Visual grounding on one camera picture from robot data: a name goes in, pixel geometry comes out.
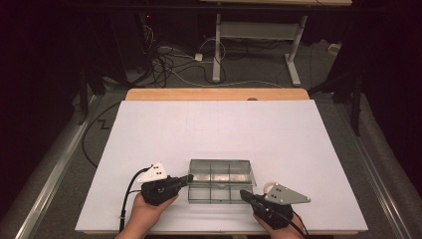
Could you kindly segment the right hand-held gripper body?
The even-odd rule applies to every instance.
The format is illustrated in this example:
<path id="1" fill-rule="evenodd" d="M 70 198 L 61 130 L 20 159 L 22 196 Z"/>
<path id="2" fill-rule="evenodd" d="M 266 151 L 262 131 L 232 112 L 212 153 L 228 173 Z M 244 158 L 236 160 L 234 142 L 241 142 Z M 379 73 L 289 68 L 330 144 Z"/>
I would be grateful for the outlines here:
<path id="1" fill-rule="evenodd" d="M 289 225 L 300 230 L 300 227 L 293 222 L 296 215 L 293 204 L 311 202 L 309 197 L 280 183 L 266 183 L 264 193 L 262 195 L 254 194 L 252 199 L 254 214 L 275 230 L 286 228 Z"/>

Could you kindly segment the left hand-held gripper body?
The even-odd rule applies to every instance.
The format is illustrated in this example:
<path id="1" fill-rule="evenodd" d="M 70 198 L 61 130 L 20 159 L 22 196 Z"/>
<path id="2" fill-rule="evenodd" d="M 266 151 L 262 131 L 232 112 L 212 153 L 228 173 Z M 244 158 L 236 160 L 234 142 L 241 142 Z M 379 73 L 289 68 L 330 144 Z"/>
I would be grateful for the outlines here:
<path id="1" fill-rule="evenodd" d="M 161 162 L 153 164 L 136 182 L 141 185 L 144 201 L 150 205 L 162 204 L 181 189 L 180 179 L 169 176 Z"/>

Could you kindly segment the transparent grey compartment box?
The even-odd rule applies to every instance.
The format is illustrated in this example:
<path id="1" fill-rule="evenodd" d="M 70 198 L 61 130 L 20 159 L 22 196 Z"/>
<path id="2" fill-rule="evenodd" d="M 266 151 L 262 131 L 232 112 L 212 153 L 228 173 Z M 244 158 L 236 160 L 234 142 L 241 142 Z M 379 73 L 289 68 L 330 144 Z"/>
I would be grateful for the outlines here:
<path id="1" fill-rule="evenodd" d="M 251 162 L 240 159 L 191 159 L 188 200 L 197 204 L 240 204 L 241 190 L 253 191 Z"/>

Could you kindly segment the person's right hand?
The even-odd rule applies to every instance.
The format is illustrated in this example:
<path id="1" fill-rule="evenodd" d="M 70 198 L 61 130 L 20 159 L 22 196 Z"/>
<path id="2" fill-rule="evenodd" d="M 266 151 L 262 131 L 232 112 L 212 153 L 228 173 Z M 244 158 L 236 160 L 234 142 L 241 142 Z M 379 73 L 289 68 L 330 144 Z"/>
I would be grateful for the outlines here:
<path id="1" fill-rule="evenodd" d="M 275 230 L 257 215 L 254 215 L 254 218 L 269 233 L 271 239 L 304 239 L 302 234 L 292 225 Z"/>

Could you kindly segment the person's left hand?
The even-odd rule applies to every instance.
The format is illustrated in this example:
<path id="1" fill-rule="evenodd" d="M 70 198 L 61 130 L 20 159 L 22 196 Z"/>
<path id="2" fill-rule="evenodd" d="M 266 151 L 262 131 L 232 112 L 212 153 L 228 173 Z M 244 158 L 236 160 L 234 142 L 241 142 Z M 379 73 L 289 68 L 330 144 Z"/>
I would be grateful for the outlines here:
<path id="1" fill-rule="evenodd" d="M 174 196 L 158 206 L 148 204 L 141 193 L 133 201 L 132 209 L 125 230 L 136 237 L 145 236 L 158 222 L 161 214 L 178 198 Z"/>

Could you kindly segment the black metal stand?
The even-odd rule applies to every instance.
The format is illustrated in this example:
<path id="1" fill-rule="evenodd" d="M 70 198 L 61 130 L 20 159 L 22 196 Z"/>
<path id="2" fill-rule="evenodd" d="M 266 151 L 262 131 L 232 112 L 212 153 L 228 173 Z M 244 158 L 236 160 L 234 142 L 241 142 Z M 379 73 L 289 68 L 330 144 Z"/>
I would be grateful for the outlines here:
<path id="1" fill-rule="evenodd" d="M 319 92 L 332 93 L 332 100 L 336 104 L 350 103 L 349 123 L 356 136 L 360 136 L 359 115 L 362 92 L 362 78 L 358 67 L 347 70 L 337 77 L 328 78 L 325 82 L 311 87 L 308 95 Z"/>

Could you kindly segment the white metal desk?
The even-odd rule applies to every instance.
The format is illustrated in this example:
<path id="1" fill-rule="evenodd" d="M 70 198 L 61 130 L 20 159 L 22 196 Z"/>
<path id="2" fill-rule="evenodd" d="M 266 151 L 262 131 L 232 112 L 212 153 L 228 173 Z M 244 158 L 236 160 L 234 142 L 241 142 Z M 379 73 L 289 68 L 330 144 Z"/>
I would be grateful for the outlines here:
<path id="1" fill-rule="evenodd" d="M 201 0 L 202 2 L 215 3 L 217 7 L 228 7 L 230 4 L 240 4 L 245 7 L 250 4 L 252 7 L 269 7 L 275 10 L 277 7 L 304 8 L 305 10 L 322 10 L 339 7 L 349 7 L 352 0 Z M 258 20 L 225 20 L 221 13 L 216 14 L 215 22 L 215 42 L 212 82 L 221 83 L 223 77 L 222 60 L 226 53 L 226 48 L 222 39 L 253 39 L 253 40 L 288 40 L 292 41 L 291 50 L 284 55 L 285 65 L 288 69 L 290 79 L 294 87 L 299 87 L 302 83 L 295 66 L 295 57 L 302 39 L 307 23 L 308 14 L 303 13 L 295 23 L 268 23 Z"/>

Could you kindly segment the aluminium floor rail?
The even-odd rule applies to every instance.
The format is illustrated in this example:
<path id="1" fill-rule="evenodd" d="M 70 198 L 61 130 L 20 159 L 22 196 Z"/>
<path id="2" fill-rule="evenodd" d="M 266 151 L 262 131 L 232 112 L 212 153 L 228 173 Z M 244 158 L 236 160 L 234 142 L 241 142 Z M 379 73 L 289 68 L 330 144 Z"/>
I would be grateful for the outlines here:
<path id="1" fill-rule="evenodd" d="M 68 136 L 64 141 L 64 148 L 57 150 L 56 163 L 14 239 L 34 238 L 72 161 L 73 154 L 82 140 L 83 133 L 88 128 L 88 124 L 102 99 L 102 96 L 92 96 L 88 101 L 88 112 L 82 119 L 76 119 L 75 122 L 71 123 Z"/>
<path id="2" fill-rule="evenodd" d="M 391 193 L 388 191 L 385 183 L 381 179 L 381 176 L 372 161 L 372 157 L 364 146 L 361 137 L 356 134 L 355 130 L 350 125 L 349 115 L 345 106 L 336 105 L 335 107 L 341 117 L 341 120 L 345 123 L 348 133 L 353 138 L 354 145 L 359 151 L 359 161 L 362 164 L 363 171 L 368 177 L 368 181 L 377 197 L 378 203 L 380 204 L 386 219 L 388 220 L 395 238 L 411 239 L 411 234 L 403 221 Z"/>

